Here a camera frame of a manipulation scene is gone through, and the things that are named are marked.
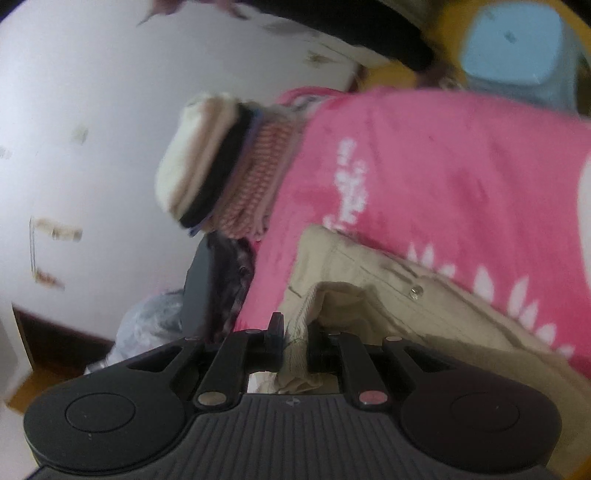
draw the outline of white wall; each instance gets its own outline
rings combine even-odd
[[[22,480],[36,468],[25,440],[22,416],[0,403],[0,478]]]
[[[182,287],[196,240],[160,212],[153,177],[186,100],[209,89],[270,102],[301,85],[342,89],[353,72],[309,38],[272,36],[263,16],[211,5],[136,28],[147,3],[28,0],[0,24],[0,146],[11,154],[0,158],[0,319],[13,342],[11,302],[113,338],[132,304]],[[308,66],[309,50],[336,61]],[[83,145],[71,142],[79,125]],[[37,236],[38,267],[65,291],[31,278],[31,215],[84,230],[79,244]]]

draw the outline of black plastic device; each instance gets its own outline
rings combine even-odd
[[[24,418],[31,480],[551,480],[561,430],[540,392],[401,338],[309,326],[340,393],[247,394],[277,372],[283,317],[221,345],[186,338],[54,387]]]

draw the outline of plastic bag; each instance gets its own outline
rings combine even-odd
[[[115,345],[105,359],[86,367],[85,373],[117,364],[183,336],[183,291],[150,297],[134,305],[121,320]]]

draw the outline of metal button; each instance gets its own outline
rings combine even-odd
[[[420,285],[415,285],[413,288],[411,288],[410,290],[410,297],[413,300],[418,300],[422,295],[423,295],[423,287]]]

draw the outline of pink striped scarf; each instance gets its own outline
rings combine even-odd
[[[275,195],[296,152],[301,125],[299,119],[285,116],[263,122],[251,150],[239,160],[206,229],[221,230],[228,238],[263,237]]]

